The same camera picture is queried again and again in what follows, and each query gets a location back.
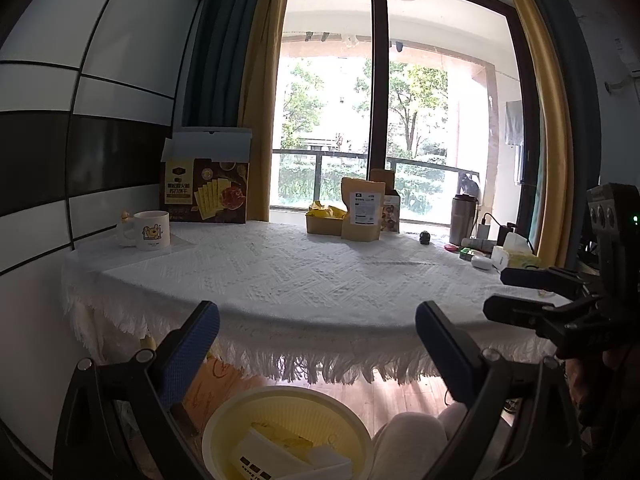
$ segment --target white tablecloth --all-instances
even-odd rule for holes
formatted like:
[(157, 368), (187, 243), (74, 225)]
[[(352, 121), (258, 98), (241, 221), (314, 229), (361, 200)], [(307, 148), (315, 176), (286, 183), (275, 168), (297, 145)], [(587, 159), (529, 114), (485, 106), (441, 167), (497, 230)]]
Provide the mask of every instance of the white tablecloth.
[(171, 230), (193, 247), (176, 240), (169, 254), (140, 253), (110, 235), (66, 258), (63, 303), (94, 358), (105, 337), (96, 334), (97, 319), (160, 341), (201, 300), (220, 308), (214, 354), (246, 374), (280, 380), (302, 373), (310, 382), (318, 374), (371, 381), (375, 369), (401, 382), (437, 374), (415, 332), (424, 300), (436, 301), (482, 348), (523, 361), (553, 351), (532, 331), (482, 314), (491, 294), (539, 299), (537, 291), (504, 286), (497, 272), (473, 268), (439, 242), (423, 246), (415, 235), (395, 234), (347, 242), (265, 222), (174, 223)]

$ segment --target cracker box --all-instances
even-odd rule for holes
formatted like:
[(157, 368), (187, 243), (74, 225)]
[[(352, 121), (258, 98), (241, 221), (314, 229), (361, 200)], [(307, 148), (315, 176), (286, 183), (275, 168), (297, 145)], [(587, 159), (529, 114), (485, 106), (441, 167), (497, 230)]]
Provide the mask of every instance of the cracker box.
[(371, 170), (369, 179), (385, 183), (385, 199), (382, 208), (380, 230), (383, 232), (400, 232), (400, 195), (395, 190), (396, 174), (391, 170)]
[(246, 222), (251, 131), (182, 128), (162, 152), (160, 207), (175, 222)]

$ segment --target blue curtain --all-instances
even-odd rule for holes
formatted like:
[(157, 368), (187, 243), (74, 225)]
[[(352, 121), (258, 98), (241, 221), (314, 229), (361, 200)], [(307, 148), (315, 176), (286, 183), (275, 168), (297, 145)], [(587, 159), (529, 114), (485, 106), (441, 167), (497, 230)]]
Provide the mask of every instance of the blue curtain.
[(186, 126), (238, 126), (242, 72), (258, 0), (204, 0), (185, 93)]
[(574, 152), (574, 202), (565, 266), (572, 268), (577, 263), (587, 208), (586, 193), (598, 185), (600, 178), (602, 129), (598, 87), (587, 43), (569, 0), (535, 1), (558, 54), (569, 104)]

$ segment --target open cardboard box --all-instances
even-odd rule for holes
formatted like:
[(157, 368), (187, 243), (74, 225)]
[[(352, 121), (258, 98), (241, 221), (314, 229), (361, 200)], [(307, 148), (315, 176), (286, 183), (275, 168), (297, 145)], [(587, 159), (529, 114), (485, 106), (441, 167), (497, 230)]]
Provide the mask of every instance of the open cardboard box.
[(306, 217), (306, 232), (312, 235), (342, 235), (342, 218)]
[(246, 222), (251, 130), (182, 128), (164, 143), (160, 207), (178, 222)]

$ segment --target white panel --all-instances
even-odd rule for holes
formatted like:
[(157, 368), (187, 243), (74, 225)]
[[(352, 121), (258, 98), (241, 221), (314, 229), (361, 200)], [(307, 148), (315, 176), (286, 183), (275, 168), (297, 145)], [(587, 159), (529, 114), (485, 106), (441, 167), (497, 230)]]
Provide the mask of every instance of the white panel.
[(0, 65), (0, 112), (65, 110), (71, 106), (75, 70), (52, 66)]
[(83, 73), (173, 97), (198, 0), (110, 0)]
[(123, 211), (133, 214), (158, 209), (159, 193), (158, 184), (151, 184), (101, 191), (69, 199), (74, 237), (115, 225)]
[(187, 81), (189, 79), (189, 70), (191, 68), (191, 59), (193, 59), (193, 46), (196, 42), (196, 35), (198, 33), (198, 23), (200, 23), (200, 15), (202, 14), (202, 0), (198, 4), (198, 10), (193, 19), (193, 27), (191, 27), (191, 33), (187, 41), (187, 46), (184, 49), (184, 60), (182, 61), (182, 68), (180, 70), (180, 81), (178, 82), (178, 89), (175, 93), (175, 114), (173, 126), (182, 126), (182, 113), (184, 110), (184, 94), (187, 89)]
[(51, 467), (62, 403), (88, 352), (60, 305), (61, 250), (0, 276), (0, 418)]
[(94, 240), (101, 240), (103, 238), (114, 238), (116, 236), (116, 229), (109, 229), (108, 231), (103, 231), (101, 233), (96, 233), (95, 235), (88, 236), (87, 238), (83, 238), (82, 240), (76, 240), (75, 247), (82, 247), (84, 244), (89, 243)]
[(143, 123), (171, 124), (174, 100), (117, 83), (80, 79), (74, 113)]
[(64, 201), (0, 217), (0, 272), (69, 243)]
[(107, 0), (33, 0), (0, 49), (0, 59), (78, 68)]

